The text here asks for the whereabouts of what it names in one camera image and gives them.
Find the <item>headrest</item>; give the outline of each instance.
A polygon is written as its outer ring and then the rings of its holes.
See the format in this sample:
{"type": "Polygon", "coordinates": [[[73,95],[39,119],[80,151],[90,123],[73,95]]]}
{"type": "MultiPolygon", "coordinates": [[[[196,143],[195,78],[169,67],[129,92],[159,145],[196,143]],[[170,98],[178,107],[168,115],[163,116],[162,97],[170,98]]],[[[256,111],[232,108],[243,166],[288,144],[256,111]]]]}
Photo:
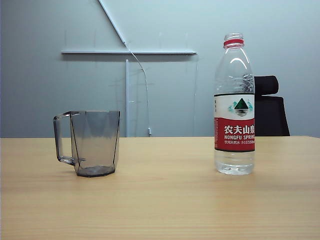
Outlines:
{"type": "Polygon", "coordinates": [[[279,83],[276,76],[254,76],[255,95],[276,94],[279,90],[279,83]]]}

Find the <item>bottle label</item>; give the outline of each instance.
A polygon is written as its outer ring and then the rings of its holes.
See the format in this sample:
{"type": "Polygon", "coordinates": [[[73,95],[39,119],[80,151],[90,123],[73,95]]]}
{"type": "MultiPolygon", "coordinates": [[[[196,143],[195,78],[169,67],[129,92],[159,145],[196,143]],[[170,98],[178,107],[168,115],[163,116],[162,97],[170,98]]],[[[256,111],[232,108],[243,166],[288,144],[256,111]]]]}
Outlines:
{"type": "Polygon", "coordinates": [[[255,150],[254,93],[214,95],[214,149],[225,152],[255,150]]]}

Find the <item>clear plastic mug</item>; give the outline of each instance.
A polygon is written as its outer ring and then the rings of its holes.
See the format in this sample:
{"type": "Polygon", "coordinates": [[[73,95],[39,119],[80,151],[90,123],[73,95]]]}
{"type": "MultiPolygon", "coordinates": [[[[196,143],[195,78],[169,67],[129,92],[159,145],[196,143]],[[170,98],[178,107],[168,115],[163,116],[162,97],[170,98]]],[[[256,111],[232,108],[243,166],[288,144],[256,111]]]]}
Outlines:
{"type": "Polygon", "coordinates": [[[68,111],[53,118],[56,156],[78,176],[115,172],[119,155],[120,111],[68,111]],[[61,120],[69,118],[72,156],[63,155],[61,120]]]}

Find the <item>cup handle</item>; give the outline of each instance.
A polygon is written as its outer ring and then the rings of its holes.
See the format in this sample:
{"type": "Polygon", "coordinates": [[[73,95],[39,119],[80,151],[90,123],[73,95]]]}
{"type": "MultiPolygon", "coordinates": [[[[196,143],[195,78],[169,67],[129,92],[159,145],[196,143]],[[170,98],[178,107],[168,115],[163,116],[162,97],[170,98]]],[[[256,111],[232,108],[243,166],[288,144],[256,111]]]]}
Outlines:
{"type": "Polygon", "coordinates": [[[56,157],[62,163],[74,166],[74,159],[71,156],[62,156],[63,146],[62,146],[62,129],[61,129],[61,119],[67,118],[71,115],[71,112],[65,112],[53,118],[53,128],[54,128],[54,138],[55,138],[55,150],[56,157]]]}

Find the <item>office chair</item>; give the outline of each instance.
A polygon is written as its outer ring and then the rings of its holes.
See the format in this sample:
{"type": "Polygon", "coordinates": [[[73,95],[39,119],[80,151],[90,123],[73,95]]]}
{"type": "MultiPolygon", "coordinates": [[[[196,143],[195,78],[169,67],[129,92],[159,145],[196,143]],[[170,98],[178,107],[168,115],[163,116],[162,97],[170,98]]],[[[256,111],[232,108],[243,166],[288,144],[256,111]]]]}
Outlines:
{"type": "Polygon", "coordinates": [[[284,99],[276,94],[279,83],[275,76],[255,76],[254,122],[255,135],[259,136],[290,136],[284,99]]]}

